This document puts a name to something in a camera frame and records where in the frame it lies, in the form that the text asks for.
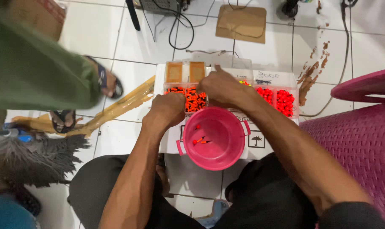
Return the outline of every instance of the cardboard box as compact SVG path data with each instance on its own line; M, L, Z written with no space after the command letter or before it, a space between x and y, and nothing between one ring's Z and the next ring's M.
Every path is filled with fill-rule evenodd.
M215 35L223 38L266 43L266 9L221 6Z
M53 0L12 0L8 13L15 22L23 22L58 41L66 17L65 10Z

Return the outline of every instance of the pink chair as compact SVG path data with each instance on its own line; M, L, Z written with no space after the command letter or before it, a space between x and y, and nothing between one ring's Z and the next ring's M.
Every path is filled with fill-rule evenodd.
M379 105L300 123L365 188L385 218L385 70L331 90L337 99Z

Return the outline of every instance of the gray mop head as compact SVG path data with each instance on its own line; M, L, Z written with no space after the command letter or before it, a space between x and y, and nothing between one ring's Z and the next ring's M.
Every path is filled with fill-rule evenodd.
M37 134L36 140L25 143L14 137L0 137L0 179L16 183L49 187L50 183L69 183L66 172L73 173L73 154L89 148L84 135L48 138Z

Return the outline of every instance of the bucket handle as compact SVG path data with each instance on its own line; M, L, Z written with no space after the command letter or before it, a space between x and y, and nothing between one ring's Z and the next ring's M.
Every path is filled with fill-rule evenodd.
M177 140L177 141L176 141L176 143L177 143L177 149L178 149L178 153L180 154L180 156L183 156L185 153L183 153L183 150L181 149L180 141L181 141L181 140Z
M246 121L246 120L244 120L244 121L240 121L240 122L243 122L243 123L245 124L245 126L246 126L246 130L247 130L247 134L246 134L245 136L248 136L248 135L250 134L250 127L249 127L249 123L247 123L247 121Z

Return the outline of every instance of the blue cloth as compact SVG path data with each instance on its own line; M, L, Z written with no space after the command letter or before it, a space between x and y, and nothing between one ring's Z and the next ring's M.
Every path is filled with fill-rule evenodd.
M24 207L0 195L0 229L36 229L36 221Z

